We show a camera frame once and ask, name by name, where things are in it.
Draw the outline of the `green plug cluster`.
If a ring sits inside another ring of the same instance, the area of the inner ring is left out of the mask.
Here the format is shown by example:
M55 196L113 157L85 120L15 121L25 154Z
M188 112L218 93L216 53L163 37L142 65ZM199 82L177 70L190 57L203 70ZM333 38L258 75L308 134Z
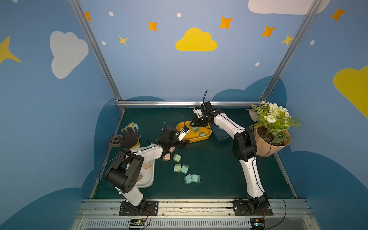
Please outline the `green plug cluster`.
M173 156L173 158L172 158L172 160L173 160L174 162L177 162L177 163L179 163L179 162L181 161L181 159L182 159L182 156L181 156L181 155L179 155L179 154L175 154L175 155Z
M195 133L199 132L199 127L191 127L191 129L192 129Z

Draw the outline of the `blue plug cluster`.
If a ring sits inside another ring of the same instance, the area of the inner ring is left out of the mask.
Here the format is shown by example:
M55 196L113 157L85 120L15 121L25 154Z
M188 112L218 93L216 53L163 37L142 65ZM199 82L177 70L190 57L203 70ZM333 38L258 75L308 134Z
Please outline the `blue plug cluster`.
M182 165L182 167L181 167L180 172L181 172L181 173L184 173L184 174L188 174L188 170L189 170L189 166L188 166L188 165L183 164L183 165Z

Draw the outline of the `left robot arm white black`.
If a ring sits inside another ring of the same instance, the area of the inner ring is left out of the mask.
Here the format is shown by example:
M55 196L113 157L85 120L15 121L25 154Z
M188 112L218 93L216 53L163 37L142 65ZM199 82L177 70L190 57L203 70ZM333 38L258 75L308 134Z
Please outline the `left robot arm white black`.
M143 165L161 158L172 147L183 149L189 143L189 140L184 140L189 132L188 126L181 130L166 126L157 141L147 147L131 150L139 141L139 134L136 128L127 127L123 131L123 137L119 139L122 148L106 170L105 180L122 194L132 208L145 208L145 196L136 185Z

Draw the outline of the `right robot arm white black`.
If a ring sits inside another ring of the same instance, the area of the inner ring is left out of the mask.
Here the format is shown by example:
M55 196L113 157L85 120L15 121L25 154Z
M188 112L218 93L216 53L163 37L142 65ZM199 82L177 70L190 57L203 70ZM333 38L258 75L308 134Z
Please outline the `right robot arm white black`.
M221 127L232 139L232 152L239 160L247 184L248 209L256 213L268 207L268 198L261 184L257 169L257 145L255 134L232 121L222 110L214 109L207 101L193 109L196 117L192 119L191 126L206 127L213 123Z

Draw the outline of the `blue storage box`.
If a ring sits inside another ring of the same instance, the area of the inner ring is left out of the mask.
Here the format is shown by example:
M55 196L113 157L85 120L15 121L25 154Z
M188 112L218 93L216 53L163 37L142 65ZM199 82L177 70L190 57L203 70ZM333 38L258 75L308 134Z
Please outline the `blue storage box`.
M232 138L225 130L223 130L218 125L214 123L210 123L209 125L212 129L212 133L214 134L216 140L225 141Z

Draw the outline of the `white storage tray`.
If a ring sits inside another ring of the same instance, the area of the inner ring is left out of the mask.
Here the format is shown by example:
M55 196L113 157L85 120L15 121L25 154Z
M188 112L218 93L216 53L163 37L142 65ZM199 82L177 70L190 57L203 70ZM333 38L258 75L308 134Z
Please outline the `white storage tray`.
M155 160L151 161L144 161L143 164L150 162L151 168L145 170L142 166L140 174L143 175L143 178L141 181L136 183L136 186L138 188L148 188L150 187L154 182L154 170L155 170Z

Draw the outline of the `yellow blue sponge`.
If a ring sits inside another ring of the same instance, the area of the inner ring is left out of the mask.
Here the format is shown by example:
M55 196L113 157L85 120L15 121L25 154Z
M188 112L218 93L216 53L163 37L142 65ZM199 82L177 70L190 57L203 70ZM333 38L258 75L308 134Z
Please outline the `yellow blue sponge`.
M127 129L128 128L132 128L133 130L137 130L137 131L139 131L139 126L138 126L138 124L136 124L136 123L134 123L134 122L132 122L132 123L130 123L129 125L127 125L126 127L124 127L123 129L121 129L121 131L123 132L124 130L125 131L127 131Z

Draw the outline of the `black rubber glove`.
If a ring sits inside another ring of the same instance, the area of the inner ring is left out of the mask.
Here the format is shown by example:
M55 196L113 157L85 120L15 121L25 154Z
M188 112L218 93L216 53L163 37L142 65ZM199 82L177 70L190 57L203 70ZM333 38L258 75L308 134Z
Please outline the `black rubber glove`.
M140 137L136 127L134 128L127 127L126 129L123 130L122 137L118 137L118 140L121 143L122 147L131 149L134 146L136 146L136 144L139 141L139 138Z

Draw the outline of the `brown grid drain cover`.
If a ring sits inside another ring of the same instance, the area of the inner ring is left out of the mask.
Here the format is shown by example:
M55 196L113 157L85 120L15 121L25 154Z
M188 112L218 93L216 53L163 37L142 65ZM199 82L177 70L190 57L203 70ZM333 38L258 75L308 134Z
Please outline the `brown grid drain cover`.
M121 147L122 146L122 143L121 143L122 137L123 136L121 136L121 135L112 136L109 143L108 143L108 147Z

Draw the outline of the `aluminium frame back bar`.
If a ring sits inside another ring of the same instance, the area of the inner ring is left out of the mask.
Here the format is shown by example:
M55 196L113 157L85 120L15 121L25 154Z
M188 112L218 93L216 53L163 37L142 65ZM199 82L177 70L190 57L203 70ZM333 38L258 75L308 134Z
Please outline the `aluminium frame back bar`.
M258 102L237 102L237 101L210 101L212 106L251 106L252 104L261 104ZM197 105L201 105L201 101L117 101L116 104L118 106L186 106L193 107Z

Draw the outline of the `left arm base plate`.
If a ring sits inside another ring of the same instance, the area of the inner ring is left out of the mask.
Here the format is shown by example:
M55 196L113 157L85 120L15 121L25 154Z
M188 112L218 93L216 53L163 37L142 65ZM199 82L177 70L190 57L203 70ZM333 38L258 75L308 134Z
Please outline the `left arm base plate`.
M133 206L130 202L123 201L120 206L119 216L144 216L150 213L151 216L158 215L159 201L144 200L138 206Z

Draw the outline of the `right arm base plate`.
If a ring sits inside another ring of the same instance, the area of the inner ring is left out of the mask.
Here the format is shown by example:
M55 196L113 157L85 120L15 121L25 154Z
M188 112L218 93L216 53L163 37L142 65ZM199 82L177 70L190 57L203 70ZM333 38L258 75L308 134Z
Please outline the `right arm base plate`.
M256 207L248 200L235 199L232 201L236 216L273 216L270 203L267 201L261 207Z

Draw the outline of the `aluminium frame rail front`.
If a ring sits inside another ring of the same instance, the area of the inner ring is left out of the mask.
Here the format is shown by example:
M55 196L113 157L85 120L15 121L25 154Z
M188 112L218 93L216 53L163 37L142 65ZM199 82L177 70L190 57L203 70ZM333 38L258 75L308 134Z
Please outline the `aluminium frame rail front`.
M305 199L269 199L257 216L245 213L245 201L233 199L159 199L149 211L132 216L120 199L84 200L73 230L319 230Z

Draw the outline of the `aluminium frame right post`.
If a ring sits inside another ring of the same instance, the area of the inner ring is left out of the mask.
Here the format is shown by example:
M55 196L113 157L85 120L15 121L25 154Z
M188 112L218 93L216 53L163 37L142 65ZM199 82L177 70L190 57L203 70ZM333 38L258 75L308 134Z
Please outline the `aluminium frame right post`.
M306 35L308 29L310 28L311 24L313 23L315 17L318 14L318 10L320 5L322 4L322 0L314 0L308 11L306 12L300 26L298 27L294 39L291 41L291 44L288 46L281 62L279 63L275 73L272 75L269 83L267 84L264 92L262 93L259 102L266 101L268 97L271 95L272 91L274 90L277 82L281 78L283 72L285 71L287 65L291 61L294 53L298 49L301 41L303 40L304 36Z

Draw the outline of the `aluminium frame left post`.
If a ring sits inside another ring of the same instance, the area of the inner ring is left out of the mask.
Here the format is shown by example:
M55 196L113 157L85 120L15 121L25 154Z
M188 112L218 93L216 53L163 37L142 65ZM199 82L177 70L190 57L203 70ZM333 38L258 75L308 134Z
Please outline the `aluminium frame left post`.
M109 70L107 63L103 57L103 54L101 52L101 49L97 43L97 40L92 32L92 29L89 25L89 22L84 14L82 5L80 3L80 1L78 0L69 0L69 3L71 5L71 8L73 9L74 14L76 15L79 24L88 40L88 43L100 65L100 68L109 84L109 87L116 99L116 105L120 108L120 110L122 111L122 113L124 114L126 111L126 107L123 105L118 105L118 102L122 101L122 97L120 95L120 92L117 88L116 82L113 78L113 75L111 73L111 71Z

